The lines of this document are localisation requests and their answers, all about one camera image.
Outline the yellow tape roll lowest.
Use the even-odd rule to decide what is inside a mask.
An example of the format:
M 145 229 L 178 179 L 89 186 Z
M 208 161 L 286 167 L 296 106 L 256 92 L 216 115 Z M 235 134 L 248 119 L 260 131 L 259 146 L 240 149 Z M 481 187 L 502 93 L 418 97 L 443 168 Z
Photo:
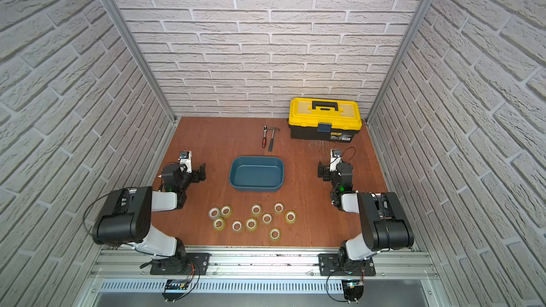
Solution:
M 272 241 L 280 240 L 281 235 L 282 235 L 281 230 L 277 227 L 273 227 L 269 232 L 270 240 Z

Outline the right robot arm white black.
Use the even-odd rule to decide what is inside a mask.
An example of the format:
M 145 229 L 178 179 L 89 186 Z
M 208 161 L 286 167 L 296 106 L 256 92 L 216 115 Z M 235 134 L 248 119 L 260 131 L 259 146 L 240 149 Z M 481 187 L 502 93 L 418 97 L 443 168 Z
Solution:
M 353 166 L 345 161 L 334 167 L 318 165 L 318 177 L 332 184 L 331 203 L 345 213 L 359 215 L 361 233 L 342 243 L 338 263 L 365 262 L 389 250 L 410 248 L 415 236 L 396 193 L 361 193 L 353 189 Z

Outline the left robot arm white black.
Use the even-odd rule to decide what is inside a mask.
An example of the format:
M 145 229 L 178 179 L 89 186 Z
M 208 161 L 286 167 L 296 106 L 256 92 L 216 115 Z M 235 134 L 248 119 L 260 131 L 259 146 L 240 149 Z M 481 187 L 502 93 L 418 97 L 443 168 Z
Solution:
M 152 213 L 182 209 L 189 186 L 206 180 L 206 165 L 190 171 L 185 164 L 170 163 L 162 169 L 161 179 L 164 191 L 142 186 L 107 194 L 91 237 L 96 244 L 126 245 L 150 256 L 140 267 L 151 267 L 151 275 L 194 274 L 199 266 L 188 258 L 183 242 L 155 228 Z

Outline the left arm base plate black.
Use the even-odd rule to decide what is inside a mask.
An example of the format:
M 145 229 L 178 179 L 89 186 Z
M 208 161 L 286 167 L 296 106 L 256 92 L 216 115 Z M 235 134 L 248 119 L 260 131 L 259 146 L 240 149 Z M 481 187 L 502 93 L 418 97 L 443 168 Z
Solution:
M 153 260 L 151 275 L 206 275 L 210 253 L 187 253 L 185 257 Z

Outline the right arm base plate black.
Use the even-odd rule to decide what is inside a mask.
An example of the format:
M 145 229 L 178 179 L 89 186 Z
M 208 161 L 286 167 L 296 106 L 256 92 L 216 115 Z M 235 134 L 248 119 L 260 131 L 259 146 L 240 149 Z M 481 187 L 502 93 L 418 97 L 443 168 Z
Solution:
M 373 259 L 353 261 L 339 254 L 318 255 L 318 268 L 321 276 L 374 277 L 376 275 Z

